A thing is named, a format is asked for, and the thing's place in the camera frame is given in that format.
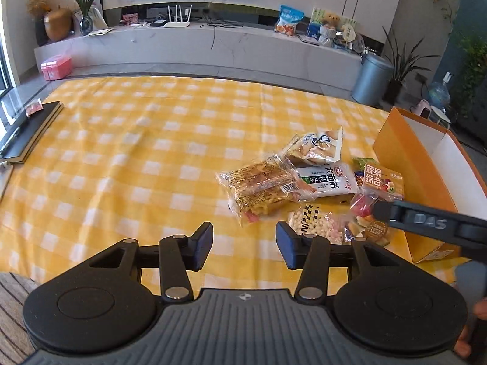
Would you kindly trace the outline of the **person right hand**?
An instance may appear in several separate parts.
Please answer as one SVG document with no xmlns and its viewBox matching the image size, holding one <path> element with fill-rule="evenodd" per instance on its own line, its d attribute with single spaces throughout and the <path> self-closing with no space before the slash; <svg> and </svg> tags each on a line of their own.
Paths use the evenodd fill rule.
<svg viewBox="0 0 487 365">
<path fill-rule="evenodd" d="M 476 317 L 476 325 L 479 321 L 487 321 L 487 301 L 485 297 L 474 305 L 473 314 Z M 471 338 L 471 331 L 470 327 L 466 325 L 454 346 L 454 352 L 463 359 L 467 359 L 471 355 L 469 338 Z"/>
</svg>

